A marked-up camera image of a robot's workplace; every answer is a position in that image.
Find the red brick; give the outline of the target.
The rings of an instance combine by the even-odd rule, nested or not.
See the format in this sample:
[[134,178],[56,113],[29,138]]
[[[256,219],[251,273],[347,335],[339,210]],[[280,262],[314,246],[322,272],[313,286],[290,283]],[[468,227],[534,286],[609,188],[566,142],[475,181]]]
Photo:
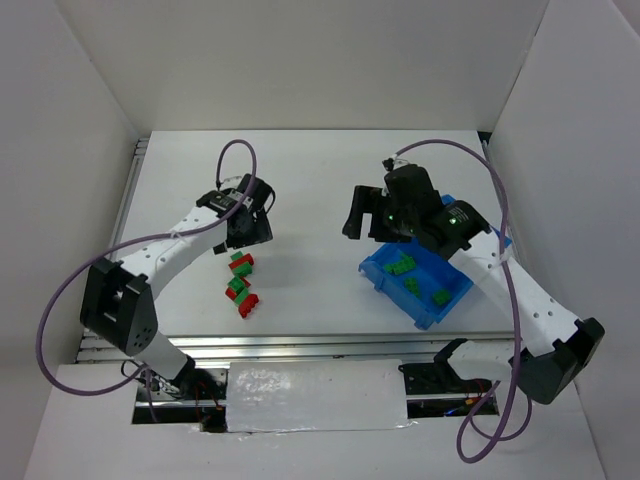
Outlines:
[[228,264],[231,270],[240,268],[243,265],[254,265],[254,258],[251,254],[243,254],[242,252],[236,252],[231,256],[231,262]]

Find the green lego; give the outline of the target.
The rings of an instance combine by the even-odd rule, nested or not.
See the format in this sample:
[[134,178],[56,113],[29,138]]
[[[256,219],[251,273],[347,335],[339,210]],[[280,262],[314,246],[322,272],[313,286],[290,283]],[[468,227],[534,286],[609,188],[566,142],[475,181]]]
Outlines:
[[240,268],[237,268],[235,270],[231,270],[231,269],[230,270],[235,276],[246,277],[246,276],[250,275],[253,272],[253,266],[243,265]]

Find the green rounded lego brick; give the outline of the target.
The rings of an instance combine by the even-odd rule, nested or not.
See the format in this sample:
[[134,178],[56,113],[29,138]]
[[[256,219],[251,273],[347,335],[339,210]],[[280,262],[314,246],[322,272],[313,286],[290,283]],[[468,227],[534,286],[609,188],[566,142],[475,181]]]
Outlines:
[[402,275],[412,269],[411,263],[405,260],[387,263],[383,268],[390,275]]

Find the small green lego cube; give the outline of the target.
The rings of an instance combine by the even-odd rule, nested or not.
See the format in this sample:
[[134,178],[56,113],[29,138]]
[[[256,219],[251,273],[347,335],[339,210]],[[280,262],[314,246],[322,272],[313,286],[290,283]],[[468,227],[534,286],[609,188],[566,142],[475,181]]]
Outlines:
[[415,297],[421,297],[421,291],[418,281],[413,277],[407,277],[404,279],[404,287]]

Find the green 2x4 lego brick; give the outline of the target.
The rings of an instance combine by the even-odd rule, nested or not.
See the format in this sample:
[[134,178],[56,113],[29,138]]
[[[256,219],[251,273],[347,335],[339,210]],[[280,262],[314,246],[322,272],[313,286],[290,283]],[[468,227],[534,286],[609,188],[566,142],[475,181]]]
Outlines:
[[452,294],[446,290],[441,289],[432,294],[432,301],[438,307],[448,305],[452,300]]

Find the green 2x3 lego brick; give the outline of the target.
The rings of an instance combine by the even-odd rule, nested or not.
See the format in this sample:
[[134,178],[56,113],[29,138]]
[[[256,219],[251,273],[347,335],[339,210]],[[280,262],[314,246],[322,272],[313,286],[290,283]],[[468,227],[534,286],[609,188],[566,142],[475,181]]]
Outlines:
[[415,260],[405,253],[400,254],[400,259],[394,263],[393,272],[395,275],[402,275],[416,268]]

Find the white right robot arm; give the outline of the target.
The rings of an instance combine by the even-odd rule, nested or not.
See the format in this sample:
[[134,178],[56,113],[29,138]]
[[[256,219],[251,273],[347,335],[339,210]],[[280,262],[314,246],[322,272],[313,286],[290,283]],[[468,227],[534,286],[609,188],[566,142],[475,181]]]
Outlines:
[[582,372],[605,329],[581,319],[546,292],[518,263],[506,240],[468,202],[445,201],[425,168],[405,165],[388,172],[384,186],[357,185],[342,233],[382,243],[411,241],[466,276],[505,314],[517,315],[512,345],[482,347],[467,339],[451,342],[441,362],[462,380],[514,378],[536,403],[548,405]]

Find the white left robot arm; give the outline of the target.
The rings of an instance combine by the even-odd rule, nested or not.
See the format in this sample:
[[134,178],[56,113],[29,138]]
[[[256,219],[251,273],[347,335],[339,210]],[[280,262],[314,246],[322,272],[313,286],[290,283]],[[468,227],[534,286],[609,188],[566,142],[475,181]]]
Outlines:
[[211,376],[159,331],[155,300],[187,266],[211,250],[264,243],[273,238],[265,203],[274,195],[246,174],[236,187],[213,190],[170,230],[169,237],[117,261],[102,258],[89,269],[80,321],[84,327],[187,396]]

